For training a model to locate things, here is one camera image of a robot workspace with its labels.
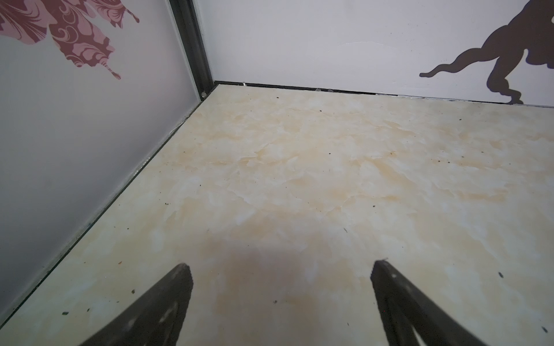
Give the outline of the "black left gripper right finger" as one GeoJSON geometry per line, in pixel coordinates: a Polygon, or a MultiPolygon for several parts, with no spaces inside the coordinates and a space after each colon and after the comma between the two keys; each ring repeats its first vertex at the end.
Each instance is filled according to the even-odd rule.
{"type": "Polygon", "coordinates": [[[386,260],[374,263],[371,281],[390,345],[483,345],[386,260]]]}

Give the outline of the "black corner frame post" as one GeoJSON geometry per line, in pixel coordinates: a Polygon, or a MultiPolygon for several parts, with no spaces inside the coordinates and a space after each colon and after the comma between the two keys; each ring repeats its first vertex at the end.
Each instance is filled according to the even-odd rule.
{"type": "Polygon", "coordinates": [[[170,0],[169,3],[197,92],[204,101],[215,87],[215,83],[203,44],[199,16],[194,1],[170,0]]]}

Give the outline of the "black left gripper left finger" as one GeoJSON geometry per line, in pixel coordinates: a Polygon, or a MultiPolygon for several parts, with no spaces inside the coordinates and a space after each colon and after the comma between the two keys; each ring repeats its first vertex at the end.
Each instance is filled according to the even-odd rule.
{"type": "Polygon", "coordinates": [[[83,345],[176,345],[193,290],[185,263],[176,265],[83,345]]]}

